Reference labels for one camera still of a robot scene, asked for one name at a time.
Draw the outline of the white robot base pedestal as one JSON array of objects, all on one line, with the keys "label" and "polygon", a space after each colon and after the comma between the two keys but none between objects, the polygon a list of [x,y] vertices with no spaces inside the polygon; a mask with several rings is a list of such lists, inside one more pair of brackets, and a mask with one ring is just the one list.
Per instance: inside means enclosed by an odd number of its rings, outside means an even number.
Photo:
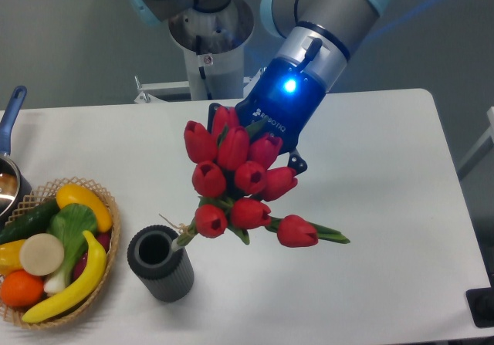
[{"label": "white robot base pedestal", "polygon": [[138,103],[160,96],[187,94],[191,100],[244,97],[244,49],[254,29],[254,15],[244,0],[231,0],[218,12],[189,8],[168,19],[174,43],[182,50],[187,80],[137,86]]}]

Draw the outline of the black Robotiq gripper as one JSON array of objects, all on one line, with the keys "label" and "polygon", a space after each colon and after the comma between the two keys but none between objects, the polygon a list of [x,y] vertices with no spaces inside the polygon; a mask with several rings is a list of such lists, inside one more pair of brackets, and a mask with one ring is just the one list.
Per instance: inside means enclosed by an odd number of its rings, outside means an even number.
[{"label": "black Robotiq gripper", "polygon": [[297,174],[307,170],[307,163],[296,149],[299,135],[326,95],[326,87],[310,71],[314,66],[315,62],[307,58],[298,66],[275,58],[248,96],[235,105],[242,126],[265,122],[255,139],[264,133],[282,139],[279,152],[289,154],[288,166]]}]

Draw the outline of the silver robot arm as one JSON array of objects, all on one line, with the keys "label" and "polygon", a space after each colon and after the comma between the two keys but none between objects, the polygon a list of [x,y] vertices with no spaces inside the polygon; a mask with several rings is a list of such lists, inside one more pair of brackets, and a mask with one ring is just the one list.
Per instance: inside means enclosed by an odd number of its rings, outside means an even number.
[{"label": "silver robot arm", "polygon": [[262,24],[284,42],[235,112],[242,126],[281,138],[297,173],[307,169],[296,150],[301,131],[389,2],[261,1]]}]

